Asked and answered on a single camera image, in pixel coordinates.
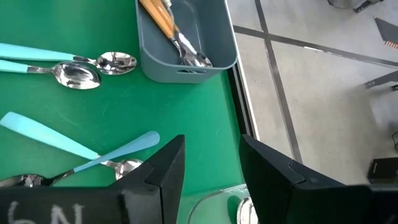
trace gray container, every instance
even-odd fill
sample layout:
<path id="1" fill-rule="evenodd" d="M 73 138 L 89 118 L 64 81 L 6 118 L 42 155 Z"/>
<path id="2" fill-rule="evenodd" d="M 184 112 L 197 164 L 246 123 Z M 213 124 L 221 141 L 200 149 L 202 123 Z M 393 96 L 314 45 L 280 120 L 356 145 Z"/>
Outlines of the gray container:
<path id="1" fill-rule="evenodd" d="M 172 4 L 181 33 L 211 60 L 213 67 L 178 64 L 178 50 L 136 0 L 141 67 L 147 77 L 161 83 L 201 83 L 236 63 L 233 30 L 224 0 L 172 0 Z"/>

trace light blue spoon handle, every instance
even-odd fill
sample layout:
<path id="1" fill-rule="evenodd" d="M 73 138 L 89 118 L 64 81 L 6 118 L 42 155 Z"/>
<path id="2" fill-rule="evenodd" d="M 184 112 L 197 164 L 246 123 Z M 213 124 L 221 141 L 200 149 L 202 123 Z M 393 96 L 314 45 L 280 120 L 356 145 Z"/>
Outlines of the light blue spoon handle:
<path id="1" fill-rule="evenodd" d="M 0 60 L 0 72 L 27 73 L 28 65 Z"/>
<path id="2" fill-rule="evenodd" d="M 99 157 L 99 155 L 91 149 L 82 146 L 37 121 L 14 112 L 8 112 L 0 120 L 0 125 L 28 138 L 35 139 L 86 159 L 93 160 Z"/>
<path id="3" fill-rule="evenodd" d="M 140 151 L 143 149 L 146 149 L 148 147 L 152 147 L 157 145 L 160 141 L 160 136 L 159 133 L 156 131 L 149 131 L 142 136 L 138 137 L 137 139 L 125 144 L 124 146 L 120 147 L 119 149 L 116 149 L 106 155 L 101 156 L 98 159 L 95 159 L 93 161 L 90 161 L 86 164 L 83 164 L 81 166 L 78 166 L 73 169 L 74 172 L 79 172 L 81 170 L 90 168 L 92 166 L 95 166 L 97 164 L 100 164 L 102 162 L 117 158 L 119 156 L 124 156 L 126 154 L 130 154 L 136 151 Z"/>
<path id="4" fill-rule="evenodd" d="M 73 55 L 52 50 L 0 43 L 0 58 L 60 62 L 72 61 Z"/>

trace green tabletop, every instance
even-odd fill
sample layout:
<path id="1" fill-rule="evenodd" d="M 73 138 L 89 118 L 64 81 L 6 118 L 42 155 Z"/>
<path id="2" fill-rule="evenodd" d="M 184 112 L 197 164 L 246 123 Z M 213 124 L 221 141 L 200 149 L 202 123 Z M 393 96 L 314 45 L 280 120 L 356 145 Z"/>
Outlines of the green tabletop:
<path id="1" fill-rule="evenodd" d="M 120 51 L 139 62 L 133 0 L 5 0 L 0 3 L 0 20 L 0 42 L 90 58 Z M 226 72 L 201 85 L 156 83 L 140 66 L 125 75 L 101 77 L 99 88 L 81 91 L 61 86 L 51 74 L 0 73 L 0 116 L 8 111 L 23 114 L 99 154 L 158 131 L 158 146 L 128 156 L 142 160 L 184 134 L 184 195 L 243 182 L 239 129 Z M 0 154 L 0 179 L 23 173 L 51 177 L 86 162 L 3 127 Z M 106 186 L 113 181 L 111 169 L 96 166 L 57 185 Z"/>

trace spoon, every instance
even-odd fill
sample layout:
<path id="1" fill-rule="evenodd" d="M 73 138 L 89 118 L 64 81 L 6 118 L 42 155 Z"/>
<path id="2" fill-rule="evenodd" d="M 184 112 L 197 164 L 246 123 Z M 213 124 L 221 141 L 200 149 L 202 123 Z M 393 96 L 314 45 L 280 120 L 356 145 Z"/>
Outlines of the spoon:
<path id="1" fill-rule="evenodd" d="M 52 50 L 35 49 L 4 43 L 0 43 L 0 58 L 48 62 L 85 62 L 94 65 L 105 75 L 121 75 L 130 72 L 137 66 L 136 58 L 121 52 L 106 52 L 94 60 Z"/>
<path id="2" fill-rule="evenodd" d="M 146 11 L 162 29 L 166 37 L 174 44 L 180 54 L 180 62 L 194 67 L 212 67 L 209 58 L 197 52 L 189 40 L 180 32 L 174 23 L 171 10 L 167 12 L 161 0 L 140 0 Z"/>
<path id="3" fill-rule="evenodd" d="M 41 175 L 37 174 L 22 174 L 22 175 L 16 175 L 14 177 L 10 177 L 7 179 L 4 179 L 0 181 L 0 187 L 12 187 L 12 186 L 25 186 L 25 187 L 35 187 L 38 185 L 42 186 L 51 186 L 58 182 L 61 179 L 64 179 L 68 177 L 69 175 L 72 175 L 74 173 L 77 173 L 79 171 L 88 169 L 90 167 L 93 167 L 97 164 L 100 164 L 102 162 L 108 161 L 110 159 L 114 159 L 120 156 L 124 156 L 126 154 L 130 154 L 132 152 L 136 152 L 137 149 L 142 148 L 142 147 L 148 147 L 148 146 L 153 146 L 154 144 L 158 143 L 158 135 L 156 132 L 151 131 L 148 132 L 141 137 L 127 143 L 126 145 L 120 147 L 119 149 L 116 149 L 104 156 L 101 156 L 93 161 L 89 161 L 86 164 L 80 165 L 74 169 L 68 170 L 66 172 L 63 172 L 59 175 L 56 175 L 55 177 L 51 178 L 45 178 Z"/>
<path id="4" fill-rule="evenodd" d="M 40 124 L 33 119 L 27 118 L 14 112 L 8 112 L 0 120 L 0 125 L 28 138 L 35 139 L 36 141 L 40 141 L 50 146 L 57 147 L 61 150 L 70 152 L 89 160 L 97 159 L 98 157 L 100 157 L 98 153 L 92 151 L 91 149 L 88 149 L 85 146 L 82 146 L 81 144 L 56 132 L 55 130 L 52 130 L 47 126 Z M 136 140 L 142 138 L 151 138 L 153 139 L 153 141 L 151 142 L 151 144 L 141 145 L 140 147 L 137 147 L 135 151 L 132 152 L 155 146 L 160 141 L 160 136 L 155 131 L 150 131 Z M 133 141 L 130 145 L 125 145 L 123 147 L 135 147 L 135 145 L 136 143 Z M 116 180 L 119 180 L 130 171 L 138 167 L 141 163 L 140 161 L 133 159 L 123 160 L 121 162 L 104 161 L 102 164 L 113 168 L 115 171 Z"/>
<path id="5" fill-rule="evenodd" d="M 259 219 L 251 197 L 244 198 L 239 204 L 238 213 L 236 214 L 236 223 L 259 224 Z"/>
<path id="6" fill-rule="evenodd" d="M 100 77 L 95 71 L 72 62 L 61 62 L 52 68 L 41 68 L 0 60 L 0 72 L 53 73 L 59 83 L 78 90 L 96 88 L 101 84 Z"/>

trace gray tile floor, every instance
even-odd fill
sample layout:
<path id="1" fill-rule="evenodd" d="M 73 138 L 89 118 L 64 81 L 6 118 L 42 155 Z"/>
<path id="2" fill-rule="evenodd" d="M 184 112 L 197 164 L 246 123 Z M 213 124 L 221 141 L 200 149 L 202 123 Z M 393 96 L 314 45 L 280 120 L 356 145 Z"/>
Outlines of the gray tile floor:
<path id="1" fill-rule="evenodd" d="M 355 14 L 327 0 L 261 0 L 270 34 L 398 61 L 373 17 L 398 24 L 398 1 Z M 233 24 L 262 31 L 254 0 L 228 0 Z M 262 142 L 292 157 L 264 40 L 236 34 Z M 398 92 L 363 83 L 393 68 L 272 42 L 303 163 L 345 184 L 366 183 L 371 159 L 395 157 Z"/>

